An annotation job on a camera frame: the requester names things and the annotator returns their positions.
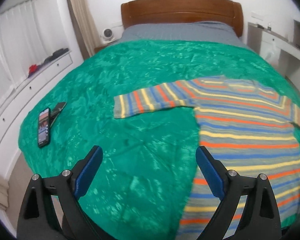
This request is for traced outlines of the small white fan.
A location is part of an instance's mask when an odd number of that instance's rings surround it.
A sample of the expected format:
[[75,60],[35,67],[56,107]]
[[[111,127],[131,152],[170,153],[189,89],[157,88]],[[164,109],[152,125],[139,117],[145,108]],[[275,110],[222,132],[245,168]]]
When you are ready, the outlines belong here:
[[101,37],[102,37],[102,40],[104,40],[106,42],[110,42],[114,39],[114,33],[113,33],[112,29],[106,28],[102,31]]

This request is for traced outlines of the green satin bedspread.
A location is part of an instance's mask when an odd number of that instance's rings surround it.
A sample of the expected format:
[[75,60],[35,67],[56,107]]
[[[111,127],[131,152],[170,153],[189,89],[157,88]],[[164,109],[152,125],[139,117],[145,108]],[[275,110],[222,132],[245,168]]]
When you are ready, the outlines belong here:
[[101,167],[79,201],[116,239],[196,239],[219,199],[197,166],[205,146],[242,176],[265,173],[281,225],[300,212],[300,97],[249,49],[138,40],[67,74],[21,124],[19,148],[43,177],[98,145]]

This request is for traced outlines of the black smartphone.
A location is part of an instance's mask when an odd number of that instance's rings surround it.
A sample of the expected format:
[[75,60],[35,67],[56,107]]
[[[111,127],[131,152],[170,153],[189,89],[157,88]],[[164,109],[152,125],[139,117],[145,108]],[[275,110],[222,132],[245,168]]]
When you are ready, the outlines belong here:
[[50,108],[46,108],[39,113],[37,137],[39,148],[42,148],[50,143],[50,115]]

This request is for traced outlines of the red item on cabinet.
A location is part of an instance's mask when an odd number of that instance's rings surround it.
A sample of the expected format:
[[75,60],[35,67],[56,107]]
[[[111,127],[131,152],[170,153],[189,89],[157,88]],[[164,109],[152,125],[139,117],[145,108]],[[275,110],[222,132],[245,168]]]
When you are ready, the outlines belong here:
[[40,68],[39,65],[37,64],[33,64],[29,67],[29,74],[28,74],[28,77],[31,77],[35,72],[38,71],[38,69]]

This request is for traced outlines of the brown wooden headboard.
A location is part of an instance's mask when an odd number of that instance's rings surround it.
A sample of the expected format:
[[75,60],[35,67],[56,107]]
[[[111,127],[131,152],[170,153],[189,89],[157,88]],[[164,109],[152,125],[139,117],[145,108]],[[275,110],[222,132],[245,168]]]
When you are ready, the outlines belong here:
[[217,21],[231,26],[237,35],[243,34],[243,10],[231,0],[134,0],[121,4],[125,29],[147,23],[194,23]]

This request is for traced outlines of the striped knit sweater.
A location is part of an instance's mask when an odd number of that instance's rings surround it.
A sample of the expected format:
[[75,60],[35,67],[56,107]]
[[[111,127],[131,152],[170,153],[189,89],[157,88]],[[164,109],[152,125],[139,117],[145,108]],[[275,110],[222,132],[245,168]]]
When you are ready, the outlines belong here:
[[205,146],[241,175],[265,172],[283,226],[300,212],[300,108],[271,87],[223,76],[118,92],[114,118],[128,164],[141,180],[170,186],[171,239],[194,239],[217,207],[194,152]]

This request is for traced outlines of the beige curtain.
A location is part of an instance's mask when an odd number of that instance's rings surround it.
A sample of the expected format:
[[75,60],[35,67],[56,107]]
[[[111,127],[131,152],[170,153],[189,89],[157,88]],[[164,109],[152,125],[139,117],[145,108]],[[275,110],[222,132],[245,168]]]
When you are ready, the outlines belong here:
[[101,45],[88,2],[87,0],[68,0],[68,6],[81,54],[83,59],[87,59],[93,56],[94,49]]

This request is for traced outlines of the grey checked bed sheet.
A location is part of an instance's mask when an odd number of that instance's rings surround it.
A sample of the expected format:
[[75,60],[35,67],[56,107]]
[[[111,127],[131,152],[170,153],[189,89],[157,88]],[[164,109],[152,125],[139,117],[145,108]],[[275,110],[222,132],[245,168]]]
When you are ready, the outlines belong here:
[[137,24],[127,28],[118,42],[136,40],[206,41],[247,48],[231,26],[217,21]]

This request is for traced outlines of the dark remote control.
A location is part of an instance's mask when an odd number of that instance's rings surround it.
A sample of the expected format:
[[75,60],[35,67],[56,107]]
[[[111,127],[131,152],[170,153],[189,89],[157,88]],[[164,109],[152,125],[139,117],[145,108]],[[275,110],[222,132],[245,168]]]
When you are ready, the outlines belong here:
[[51,111],[50,115],[50,127],[53,126],[55,120],[60,115],[64,107],[66,106],[66,102],[59,102],[57,105],[55,105],[54,109]]

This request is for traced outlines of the white plastic bag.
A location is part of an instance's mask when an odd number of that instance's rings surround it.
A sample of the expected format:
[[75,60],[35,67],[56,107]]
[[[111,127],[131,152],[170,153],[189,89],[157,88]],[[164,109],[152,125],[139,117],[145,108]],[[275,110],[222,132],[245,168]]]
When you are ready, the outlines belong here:
[[269,64],[277,64],[279,61],[280,51],[276,44],[272,44],[267,50],[266,57],[264,58]]

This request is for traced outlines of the black item on cabinet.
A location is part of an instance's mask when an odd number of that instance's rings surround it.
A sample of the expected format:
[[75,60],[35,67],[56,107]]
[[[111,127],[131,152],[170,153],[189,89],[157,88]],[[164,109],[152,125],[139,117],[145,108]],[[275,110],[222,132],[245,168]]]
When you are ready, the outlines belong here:
[[65,53],[67,53],[68,51],[69,51],[69,48],[61,48],[61,49],[59,49],[59,50],[56,50],[55,52],[53,52],[52,55],[48,56],[48,57],[44,60],[43,64],[48,64],[48,63],[54,61],[55,59],[61,57],[61,56],[64,55]]

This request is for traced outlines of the white built-in desk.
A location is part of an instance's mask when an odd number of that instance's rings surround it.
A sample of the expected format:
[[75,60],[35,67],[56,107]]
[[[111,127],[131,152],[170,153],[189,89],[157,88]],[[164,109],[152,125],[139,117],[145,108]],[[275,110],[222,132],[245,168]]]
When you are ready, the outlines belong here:
[[280,56],[277,64],[270,65],[282,76],[285,76],[290,59],[295,59],[300,63],[300,49],[283,36],[261,28],[256,23],[248,23],[247,46],[260,55],[262,59],[266,57],[267,50],[273,43],[279,49]]

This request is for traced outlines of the white drawer cabinet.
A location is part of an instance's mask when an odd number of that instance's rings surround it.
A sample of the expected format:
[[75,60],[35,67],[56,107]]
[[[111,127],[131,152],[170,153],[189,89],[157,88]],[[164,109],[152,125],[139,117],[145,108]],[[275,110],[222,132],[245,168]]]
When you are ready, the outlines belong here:
[[72,53],[65,53],[27,80],[8,101],[8,105],[0,115],[0,176],[4,179],[10,179],[20,155],[18,138],[21,123],[38,101],[73,66]]

